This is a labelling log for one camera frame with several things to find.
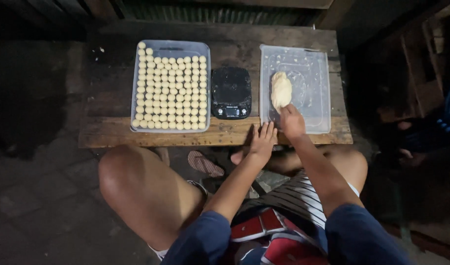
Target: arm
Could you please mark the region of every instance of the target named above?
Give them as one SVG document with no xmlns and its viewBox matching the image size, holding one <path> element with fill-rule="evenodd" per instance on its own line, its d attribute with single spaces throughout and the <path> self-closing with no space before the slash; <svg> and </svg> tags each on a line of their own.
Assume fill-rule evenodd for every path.
<svg viewBox="0 0 450 265">
<path fill-rule="evenodd" d="M 342 204 L 363 207 L 343 176 L 312 143 L 305 131 L 304 118 L 292 104 L 281 110 L 281 127 L 294 146 L 327 217 Z"/>
<path fill-rule="evenodd" d="M 223 182 L 204 212 L 215 211 L 231 223 L 257 174 L 271 157 L 276 143 L 277 129 L 274 129 L 273 122 L 265 123 L 261 133 L 254 126 L 249 154 Z"/>
</svg>

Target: clear plastic lid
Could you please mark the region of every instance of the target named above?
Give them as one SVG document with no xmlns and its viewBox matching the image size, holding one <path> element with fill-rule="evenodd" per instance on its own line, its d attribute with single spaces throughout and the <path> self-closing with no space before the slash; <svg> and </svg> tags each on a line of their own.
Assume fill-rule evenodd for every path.
<svg viewBox="0 0 450 265">
<path fill-rule="evenodd" d="M 280 115 L 271 101 L 271 78 L 285 72 L 292 84 L 290 101 L 305 119 L 308 134 L 328 133 L 331 129 L 328 57 L 325 52 L 304 48 L 269 46 L 261 48 L 259 117 L 261 123 L 274 121 L 280 128 Z"/>
</svg>

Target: hand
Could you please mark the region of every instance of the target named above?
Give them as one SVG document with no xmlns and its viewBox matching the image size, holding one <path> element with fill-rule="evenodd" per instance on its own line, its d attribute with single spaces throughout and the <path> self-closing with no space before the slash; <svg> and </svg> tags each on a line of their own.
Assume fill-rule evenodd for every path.
<svg viewBox="0 0 450 265">
<path fill-rule="evenodd" d="M 304 117 L 294 105 L 281 108 L 281 128 L 289 140 L 306 134 Z"/>
<path fill-rule="evenodd" d="M 248 157 L 256 158 L 257 162 L 264 166 L 271 158 L 275 144 L 277 144 L 277 128 L 274 128 L 273 122 L 264 123 L 261 133 L 258 132 L 258 126 L 254 125 Z"/>
</svg>

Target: person's left hand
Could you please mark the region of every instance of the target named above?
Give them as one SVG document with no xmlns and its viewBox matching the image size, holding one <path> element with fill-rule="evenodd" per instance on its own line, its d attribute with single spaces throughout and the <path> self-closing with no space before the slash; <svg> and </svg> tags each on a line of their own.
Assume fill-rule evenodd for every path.
<svg viewBox="0 0 450 265">
<path fill-rule="evenodd" d="M 277 128 L 274 128 L 274 122 L 264 123 L 260 133 L 258 128 L 254 125 L 248 157 L 253 157 L 264 166 L 271 158 L 273 146 L 277 144 Z"/>
</svg>

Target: flip-flop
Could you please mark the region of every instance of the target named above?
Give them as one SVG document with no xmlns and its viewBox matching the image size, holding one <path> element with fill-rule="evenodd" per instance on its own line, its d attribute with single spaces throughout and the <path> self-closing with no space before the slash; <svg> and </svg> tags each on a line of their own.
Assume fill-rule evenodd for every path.
<svg viewBox="0 0 450 265">
<path fill-rule="evenodd" d="M 187 161 L 195 170 L 204 172 L 210 177 L 216 178 L 225 175 L 225 171 L 220 166 L 212 163 L 199 151 L 191 151 L 189 155 L 187 155 Z"/>
</svg>

